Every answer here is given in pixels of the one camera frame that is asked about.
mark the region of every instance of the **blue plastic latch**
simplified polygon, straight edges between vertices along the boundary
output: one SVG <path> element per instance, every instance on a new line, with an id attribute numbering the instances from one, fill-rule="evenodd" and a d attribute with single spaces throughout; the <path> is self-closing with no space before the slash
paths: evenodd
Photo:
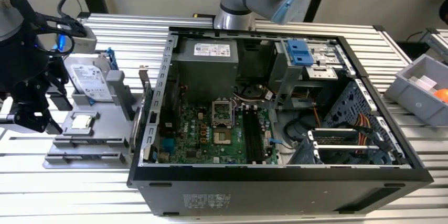
<path id="1" fill-rule="evenodd" d="M 90 101 L 91 106 L 95 104 L 95 100 L 90 97 L 87 97 L 87 100 Z"/>
<path id="2" fill-rule="evenodd" d="M 162 140 L 163 150 L 170 154 L 175 153 L 175 139 L 174 138 L 164 138 Z"/>
<path id="3" fill-rule="evenodd" d="M 64 46 L 66 46 L 66 36 L 59 35 L 59 36 L 58 36 L 58 50 L 59 50 L 60 52 L 64 51 Z"/>
<path id="4" fill-rule="evenodd" d="M 310 53 L 308 45 L 304 40 L 287 41 L 287 50 L 291 57 L 291 63 L 296 66 L 311 66 L 315 63 Z"/>
<path id="5" fill-rule="evenodd" d="M 108 48 L 106 50 L 106 53 L 110 56 L 110 60 L 111 60 L 111 70 L 119 70 L 119 65 L 118 65 L 118 58 L 115 57 L 115 51 L 112 50 L 112 48 Z"/>
<path id="6" fill-rule="evenodd" d="M 270 143 L 283 144 L 282 140 L 276 140 L 274 138 L 270 138 Z"/>

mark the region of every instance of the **white label sticker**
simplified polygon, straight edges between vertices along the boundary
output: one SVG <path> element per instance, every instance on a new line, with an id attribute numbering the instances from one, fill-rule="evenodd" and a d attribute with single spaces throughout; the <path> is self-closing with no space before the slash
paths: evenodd
<path id="1" fill-rule="evenodd" d="M 107 102 L 112 100 L 102 70 L 94 65 L 71 65 L 75 79 L 78 80 L 84 94 L 95 101 Z"/>
<path id="2" fill-rule="evenodd" d="M 231 57 L 231 45 L 198 43 L 195 55 Z"/>
<path id="3" fill-rule="evenodd" d="M 190 209 L 228 208 L 231 194 L 184 194 L 184 204 Z"/>
<path id="4" fill-rule="evenodd" d="M 266 98 L 267 100 L 271 100 L 274 93 L 268 90 L 268 92 L 267 92 L 266 94 L 267 94 L 267 95 L 264 96 L 264 98 Z"/>

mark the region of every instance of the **orange object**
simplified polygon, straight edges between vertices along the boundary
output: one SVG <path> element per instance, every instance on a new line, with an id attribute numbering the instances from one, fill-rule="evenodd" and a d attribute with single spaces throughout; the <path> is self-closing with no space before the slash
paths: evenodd
<path id="1" fill-rule="evenodd" d="M 438 90 L 434 94 L 442 101 L 448 102 L 448 89 Z"/>

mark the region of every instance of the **motherboard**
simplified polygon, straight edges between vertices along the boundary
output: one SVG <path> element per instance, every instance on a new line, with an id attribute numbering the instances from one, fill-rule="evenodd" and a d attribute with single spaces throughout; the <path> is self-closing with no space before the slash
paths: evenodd
<path id="1" fill-rule="evenodd" d="M 248 120 L 250 112 L 254 114 L 252 120 Z M 246 110 L 227 101 L 214 102 L 212 106 L 183 104 L 178 134 L 174 139 L 163 139 L 159 162 L 278 164 L 275 145 L 270 142 L 271 135 L 270 116 L 264 109 Z"/>

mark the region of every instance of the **ram slot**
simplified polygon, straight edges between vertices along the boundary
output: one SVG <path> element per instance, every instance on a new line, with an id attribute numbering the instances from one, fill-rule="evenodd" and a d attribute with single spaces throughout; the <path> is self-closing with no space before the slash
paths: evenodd
<path id="1" fill-rule="evenodd" d="M 247 149 L 247 162 L 252 164 L 263 162 L 262 132 L 259 125 L 258 111 L 246 109 L 243 111 L 244 140 Z"/>

